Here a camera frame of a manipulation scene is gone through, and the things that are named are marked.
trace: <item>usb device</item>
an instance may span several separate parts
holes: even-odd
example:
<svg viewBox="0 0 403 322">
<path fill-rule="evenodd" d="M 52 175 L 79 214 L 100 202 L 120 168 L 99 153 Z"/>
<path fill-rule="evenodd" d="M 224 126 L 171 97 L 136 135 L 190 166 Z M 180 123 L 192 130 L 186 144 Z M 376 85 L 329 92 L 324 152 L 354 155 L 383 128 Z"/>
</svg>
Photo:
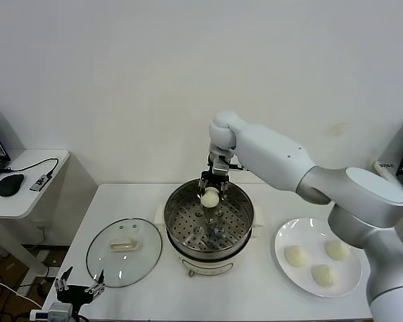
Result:
<svg viewBox="0 0 403 322">
<path fill-rule="evenodd" d="M 51 179 L 51 176 L 43 174 L 30 188 L 31 191 L 41 191 L 45 184 Z"/>
</svg>

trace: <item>computer mouse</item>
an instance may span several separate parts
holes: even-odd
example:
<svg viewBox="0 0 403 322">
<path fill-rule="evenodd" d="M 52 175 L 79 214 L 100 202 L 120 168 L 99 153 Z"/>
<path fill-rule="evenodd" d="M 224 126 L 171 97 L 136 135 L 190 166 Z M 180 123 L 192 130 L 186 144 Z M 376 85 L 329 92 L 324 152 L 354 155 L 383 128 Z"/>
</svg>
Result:
<svg viewBox="0 0 403 322">
<path fill-rule="evenodd" d="M 0 195 L 10 197 L 16 194 L 24 181 L 23 174 L 11 174 L 0 180 Z"/>
</svg>

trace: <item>dough ball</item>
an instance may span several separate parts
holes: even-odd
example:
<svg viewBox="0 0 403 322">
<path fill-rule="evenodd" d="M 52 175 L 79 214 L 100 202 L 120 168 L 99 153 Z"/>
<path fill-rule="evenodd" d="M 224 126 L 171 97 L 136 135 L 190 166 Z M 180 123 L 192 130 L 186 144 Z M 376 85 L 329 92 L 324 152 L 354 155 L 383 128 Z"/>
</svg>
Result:
<svg viewBox="0 0 403 322">
<path fill-rule="evenodd" d="M 220 202 L 219 191 L 212 186 L 205 189 L 204 195 L 201 196 L 200 202 L 206 208 L 214 208 Z"/>
<path fill-rule="evenodd" d="M 333 260 L 347 260 L 351 255 L 350 247 L 341 240 L 329 241 L 325 251 Z"/>
<path fill-rule="evenodd" d="M 339 281 L 334 268 L 324 264 L 313 267 L 312 277 L 315 282 L 322 287 L 332 287 Z"/>
<path fill-rule="evenodd" d="M 294 267 L 300 268 L 306 265 L 306 252 L 302 246 L 290 246 L 285 249 L 286 260 Z"/>
</svg>

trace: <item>stainless steel steamer basket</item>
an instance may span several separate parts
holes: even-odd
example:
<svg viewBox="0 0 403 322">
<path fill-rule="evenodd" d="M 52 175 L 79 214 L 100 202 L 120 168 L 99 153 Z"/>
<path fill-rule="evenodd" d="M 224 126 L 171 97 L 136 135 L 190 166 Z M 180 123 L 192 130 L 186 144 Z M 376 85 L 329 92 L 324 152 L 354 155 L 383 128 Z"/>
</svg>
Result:
<svg viewBox="0 0 403 322">
<path fill-rule="evenodd" d="M 228 183 L 226 196 L 214 208 L 200 205 L 198 179 L 176 189 L 165 206 L 172 244 L 190 258 L 220 261 L 240 251 L 251 236 L 254 208 L 248 195 Z"/>
</svg>

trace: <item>white plate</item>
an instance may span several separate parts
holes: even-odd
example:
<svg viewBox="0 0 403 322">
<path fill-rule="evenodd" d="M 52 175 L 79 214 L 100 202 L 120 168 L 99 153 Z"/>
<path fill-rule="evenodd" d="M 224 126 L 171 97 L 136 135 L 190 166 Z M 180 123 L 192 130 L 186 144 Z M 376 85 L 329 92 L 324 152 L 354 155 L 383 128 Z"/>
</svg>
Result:
<svg viewBox="0 0 403 322">
<path fill-rule="evenodd" d="M 351 292 L 361 278 L 361 263 L 351 247 L 347 260 L 337 261 L 325 252 L 327 242 L 338 240 L 326 221 L 299 218 L 288 221 L 277 232 L 275 253 L 282 270 L 299 287 L 320 297 L 341 297 Z M 303 268 L 296 268 L 285 259 L 284 250 L 288 246 L 302 246 L 308 261 Z M 311 269 L 319 264 L 332 266 L 338 273 L 339 282 L 330 288 L 318 285 L 312 277 Z"/>
</svg>

